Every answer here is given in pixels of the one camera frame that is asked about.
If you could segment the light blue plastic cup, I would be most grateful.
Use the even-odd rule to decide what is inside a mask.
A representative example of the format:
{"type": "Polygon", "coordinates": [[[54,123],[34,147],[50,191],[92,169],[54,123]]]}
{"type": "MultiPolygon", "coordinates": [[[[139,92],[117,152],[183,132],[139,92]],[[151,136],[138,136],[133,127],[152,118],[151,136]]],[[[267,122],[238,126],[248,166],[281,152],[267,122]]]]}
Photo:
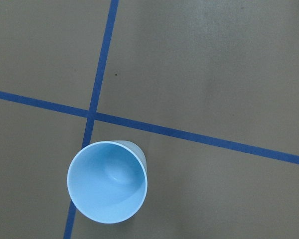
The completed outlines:
{"type": "Polygon", "coordinates": [[[103,224],[128,220],[147,195],[145,154],[126,140],[92,143],[71,161],[67,188],[73,204],[87,218],[103,224]]]}

